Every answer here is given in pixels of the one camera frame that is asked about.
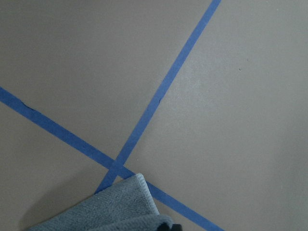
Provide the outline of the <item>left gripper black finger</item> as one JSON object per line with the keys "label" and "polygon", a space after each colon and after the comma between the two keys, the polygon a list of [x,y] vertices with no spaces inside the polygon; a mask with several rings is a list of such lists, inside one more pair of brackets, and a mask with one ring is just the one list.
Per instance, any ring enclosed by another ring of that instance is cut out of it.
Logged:
{"label": "left gripper black finger", "polygon": [[182,226],[180,224],[169,226],[168,224],[163,223],[157,228],[157,231],[182,231]]}

